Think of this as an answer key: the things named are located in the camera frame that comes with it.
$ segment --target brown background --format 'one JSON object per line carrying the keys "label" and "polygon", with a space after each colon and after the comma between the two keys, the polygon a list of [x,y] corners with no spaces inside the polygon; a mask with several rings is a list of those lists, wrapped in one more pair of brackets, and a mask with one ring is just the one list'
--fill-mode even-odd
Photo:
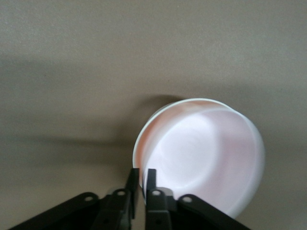
{"label": "brown background", "polygon": [[263,136],[264,177],[237,219],[306,229],[306,63],[306,1],[1,0],[0,229],[122,185],[148,117],[194,97]]}

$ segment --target beige surface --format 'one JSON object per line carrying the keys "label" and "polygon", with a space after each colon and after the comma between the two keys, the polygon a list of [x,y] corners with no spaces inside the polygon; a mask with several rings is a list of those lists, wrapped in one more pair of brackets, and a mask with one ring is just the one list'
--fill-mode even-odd
{"label": "beige surface", "polygon": [[146,119],[193,97],[263,135],[238,220],[306,229],[306,22],[298,0],[0,1],[0,229],[123,184]]}

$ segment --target white cup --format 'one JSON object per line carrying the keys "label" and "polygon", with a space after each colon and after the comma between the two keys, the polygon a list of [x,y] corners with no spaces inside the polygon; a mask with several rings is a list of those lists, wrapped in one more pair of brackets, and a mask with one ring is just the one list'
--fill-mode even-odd
{"label": "white cup", "polygon": [[140,168],[144,191],[148,169],[157,169],[157,187],[171,189],[175,199],[194,194],[234,218],[258,188],[264,146],[252,122],[234,109],[186,99],[148,120],[134,146],[133,167]]}

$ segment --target cup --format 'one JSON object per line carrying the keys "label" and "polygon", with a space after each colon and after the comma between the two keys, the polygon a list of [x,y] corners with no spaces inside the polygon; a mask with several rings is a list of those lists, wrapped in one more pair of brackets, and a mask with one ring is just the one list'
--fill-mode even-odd
{"label": "cup", "polygon": [[133,167],[140,168],[143,191],[148,169],[156,169],[157,187],[171,189],[175,199],[193,194],[235,218],[259,186],[264,146],[239,112],[211,99],[186,99],[150,117],[136,140]]}

